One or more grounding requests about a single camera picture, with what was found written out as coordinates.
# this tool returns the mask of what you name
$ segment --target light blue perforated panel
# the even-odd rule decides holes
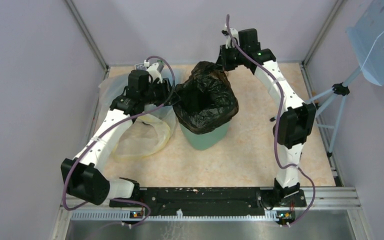
[[[384,85],[384,0],[374,0],[347,34],[364,77]]]

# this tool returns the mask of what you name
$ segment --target white wall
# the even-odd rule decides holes
[[[230,14],[237,30],[255,28],[279,61],[305,58],[335,0],[74,0],[109,65],[149,55],[172,63],[216,61]]]
[[[355,25],[371,1],[349,0],[312,59],[308,72],[318,93],[344,81],[358,66],[345,32]],[[384,239],[384,86],[362,74],[350,86],[334,154],[341,176],[355,186],[375,239]],[[323,113],[334,123],[339,100]]]
[[[0,0],[0,240],[50,237],[102,77],[62,0]]]

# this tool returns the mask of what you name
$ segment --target translucent plastic bag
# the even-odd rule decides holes
[[[179,82],[184,71],[173,69],[176,81]],[[171,73],[168,69],[161,72],[163,78],[169,78],[172,82]],[[119,96],[128,84],[129,74],[124,74],[105,79],[99,85],[99,115],[97,126],[104,121],[110,105]],[[145,106],[145,111],[155,108],[155,105]],[[176,115],[171,106],[165,106],[151,114],[138,117],[134,124],[121,136],[118,144],[112,151],[116,160],[137,159],[152,155],[161,149],[169,141],[176,127]]]

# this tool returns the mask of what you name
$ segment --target black plastic bag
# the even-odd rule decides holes
[[[179,123],[194,134],[206,134],[229,122],[239,111],[226,74],[215,63],[200,61],[189,79],[178,84],[173,106]]]

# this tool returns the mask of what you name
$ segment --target cable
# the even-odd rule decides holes
[[[99,231],[101,231],[102,229],[106,228],[106,227],[109,227],[109,226],[112,226],[112,225],[122,225],[122,226],[131,226],[131,228],[134,228],[134,227],[137,227],[137,226],[140,226],[144,223],[144,221],[151,215],[151,208],[143,203],[143,202],[140,202],[140,201],[133,201],[133,200],[127,200],[127,199],[117,199],[117,198],[113,198],[112,199],[113,201],[116,201],[116,202],[119,202],[119,203],[127,203],[127,204],[136,204],[136,205],[141,205],[142,207],[145,207],[147,210],[148,210],[148,213],[146,214],[146,216],[144,218],[142,218],[140,221],[138,221],[137,223],[133,224],[133,225],[130,225],[130,224],[123,224],[123,222],[120,222],[120,221],[113,221],[113,222],[109,222],[105,225],[102,225],[100,228],[96,229],[95,231],[93,231],[91,234],[89,234],[89,236],[87,236],[84,240],[88,240],[92,237],[94,237]]]
[[[146,60],[148,61],[149,59],[152,59],[152,58],[157,58],[157,59],[160,59],[161,61],[163,61],[163,62],[167,65],[168,69],[169,69],[170,72],[171,72],[171,77],[172,77],[172,82],[173,82],[173,88],[171,89],[170,94],[168,95],[168,98],[164,101],[163,104],[157,106],[157,107],[154,108],[154,109],[151,109],[151,110],[149,110],[149,111],[144,111],[144,112],[142,112],[142,113],[139,113],[139,114],[130,116],[130,117],[128,117],[128,118],[125,118],[125,119],[123,119],[123,120],[120,120],[120,121],[114,123],[114,124],[111,125],[109,128],[107,128],[105,131],[103,131],[103,132],[98,136],[98,139],[102,139],[102,138],[103,138],[109,131],[113,130],[115,127],[117,127],[118,125],[120,125],[120,124],[122,124],[122,123],[125,123],[125,122],[127,122],[127,121],[129,121],[129,120],[132,120],[132,119],[136,119],[136,118],[138,118],[138,117],[140,117],[140,116],[143,116],[143,115],[146,115],[146,114],[150,114],[150,113],[152,113],[152,112],[154,112],[154,111],[156,111],[156,110],[162,108],[162,107],[164,106],[164,104],[167,103],[167,102],[170,100],[171,96],[172,96],[173,93],[174,93],[175,82],[176,82],[176,81],[175,81],[175,74],[174,74],[174,72],[173,72],[173,69],[172,69],[172,67],[169,65],[169,63],[168,63],[166,60],[164,60],[162,57],[159,57],[159,56],[150,56],[150,57],[148,57]],[[76,161],[74,162],[73,166],[70,168],[70,171],[68,171],[68,174],[67,174],[67,176],[66,176],[66,178],[65,178],[64,188],[63,188],[63,193],[62,193],[62,206],[63,206],[64,209],[67,210],[67,211],[76,210],[76,209],[80,208],[81,206],[85,205],[86,203],[88,203],[88,202],[85,201],[85,202],[80,203],[80,204],[77,205],[77,206],[69,207],[69,206],[67,205],[67,188],[68,188],[68,186],[69,186],[70,178],[71,178],[72,175],[73,175],[74,169],[76,169],[76,167],[77,167],[77,165],[80,163],[80,161],[86,156],[86,154],[89,152],[89,150],[90,150],[91,148],[93,148],[93,146],[94,146],[96,143],[97,143],[96,140],[92,141],[92,143],[89,144],[89,145],[86,147],[86,149],[80,154],[80,156],[78,156],[78,158],[77,158]]]
[[[229,34],[230,38],[233,39],[233,36],[232,36],[232,33],[231,33],[231,29],[230,29],[230,26],[229,26],[229,20],[230,20],[230,15],[228,14],[226,16],[226,26],[227,26],[227,33]],[[238,44],[236,43],[236,41],[232,41],[234,47],[247,59],[249,60],[251,63],[255,64],[257,67],[259,67],[261,70],[263,70],[267,75],[269,75],[273,81],[276,81],[276,77],[269,71],[267,70],[265,67],[263,67],[261,64],[259,64],[258,62],[256,62],[254,59],[252,59],[250,56],[248,56],[239,46]],[[281,161],[279,160],[279,154],[278,154],[278,133],[279,133],[279,119],[281,117],[281,114],[282,114],[282,106],[284,104],[284,90],[282,89],[282,86],[281,84],[279,83],[279,81],[276,81],[276,85],[277,87],[279,88],[279,92],[280,92],[280,104],[279,104],[279,109],[277,110],[277,121],[276,121],[276,125],[274,127],[274,157],[276,158],[276,163],[277,165],[279,166],[280,169],[287,169],[289,167],[295,167],[298,169],[298,171],[306,178],[310,181],[311,183],[311,186],[312,186],[312,198],[311,198],[311,201],[310,203],[308,204],[307,208],[304,210],[304,212],[295,219],[295,221],[293,223],[291,223],[289,226],[292,226],[294,225],[296,222],[298,222],[308,211],[309,209],[311,208],[311,206],[313,205],[314,203],[314,200],[316,199],[316,185],[314,184],[313,180],[303,172],[303,170],[296,164],[294,163],[290,163],[290,164],[287,164],[285,166],[282,166],[281,164]]]

